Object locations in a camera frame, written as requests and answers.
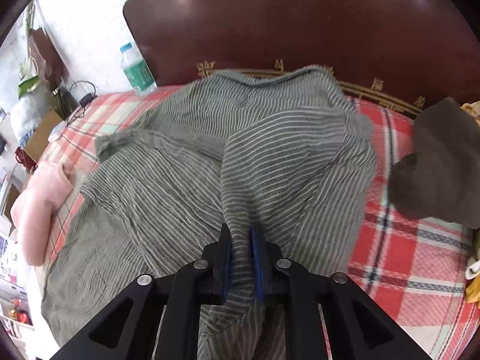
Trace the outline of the dark brown garment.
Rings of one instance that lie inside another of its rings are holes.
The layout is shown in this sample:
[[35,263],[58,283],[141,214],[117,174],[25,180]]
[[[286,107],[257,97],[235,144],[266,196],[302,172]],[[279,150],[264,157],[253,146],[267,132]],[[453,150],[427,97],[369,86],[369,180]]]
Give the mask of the dark brown garment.
[[446,97],[416,117],[412,152],[392,167],[388,198],[407,219],[479,227],[478,102]]

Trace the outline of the dark red wooden headboard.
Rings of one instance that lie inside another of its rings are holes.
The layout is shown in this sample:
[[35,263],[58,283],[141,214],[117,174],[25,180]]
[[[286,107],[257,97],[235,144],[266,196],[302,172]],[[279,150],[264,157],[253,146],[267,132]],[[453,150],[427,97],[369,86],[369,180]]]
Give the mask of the dark red wooden headboard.
[[315,64],[407,116],[479,99],[479,38],[451,0],[127,0],[123,14],[162,86]]

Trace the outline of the grey striped button shirt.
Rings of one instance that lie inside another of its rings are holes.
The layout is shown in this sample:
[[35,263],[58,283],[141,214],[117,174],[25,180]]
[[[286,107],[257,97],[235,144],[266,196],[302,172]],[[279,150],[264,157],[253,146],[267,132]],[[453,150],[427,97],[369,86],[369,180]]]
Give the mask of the grey striped button shirt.
[[283,359],[283,312],[256,299],[249,232],[310,272],[348,264],[376,155],[367,116],[321,67],[194,81],[95,142],[97,167],[46,277],[41,313],[64,345],[137,276],[199,258],[227,225],[227,302],[201,311],[201,359]]

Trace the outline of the pink cloth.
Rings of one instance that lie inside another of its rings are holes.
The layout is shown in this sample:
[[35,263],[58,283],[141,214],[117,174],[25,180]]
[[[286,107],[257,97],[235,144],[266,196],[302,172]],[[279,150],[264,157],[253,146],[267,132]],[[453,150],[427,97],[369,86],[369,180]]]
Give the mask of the pink cloth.
[[44,262],[52,215],[73,190],[71,172],[62,163],[39,163],[10,209],[24,260],[30,266],[40,267]]

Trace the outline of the green label water bottle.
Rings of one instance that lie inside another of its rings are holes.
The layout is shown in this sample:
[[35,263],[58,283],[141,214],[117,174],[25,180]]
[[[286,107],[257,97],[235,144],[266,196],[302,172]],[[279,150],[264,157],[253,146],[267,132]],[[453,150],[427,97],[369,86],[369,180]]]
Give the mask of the green label water bottle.
[[139,94],[150,94],[156,89],[155,79],[140,51],[131,42],[120,48],[121,68],[133,90]]

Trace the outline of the white garment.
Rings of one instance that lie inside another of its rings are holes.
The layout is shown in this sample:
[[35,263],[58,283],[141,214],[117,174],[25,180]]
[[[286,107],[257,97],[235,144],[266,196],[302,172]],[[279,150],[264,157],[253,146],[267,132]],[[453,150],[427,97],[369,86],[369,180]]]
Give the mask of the white garment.
[[465,278],[471,281],[479,275],[479,272],[480,261],[474,257],[470,257],[467,261],[467,267],[465,268]]

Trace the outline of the red plaid bed sheet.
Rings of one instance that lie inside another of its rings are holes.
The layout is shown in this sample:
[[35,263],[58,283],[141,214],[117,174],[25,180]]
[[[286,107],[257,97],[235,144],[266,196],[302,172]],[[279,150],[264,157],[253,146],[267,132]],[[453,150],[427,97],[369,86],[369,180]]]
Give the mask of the red plaid bed sheet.
[[[127,127],[173,91],[166,86],[147,97],[98,97],[47,146],[42,160],[72,169],[80,184],[96,166],[96,137]],[[354,101],[373,124],[377,167],[348,273],[433,359],[456,359],[479,326],[479,309],[464,300],[473,234],[438,219],[410,221],[394,209],[386,178],[412,148],[413,121],[366,97]]]

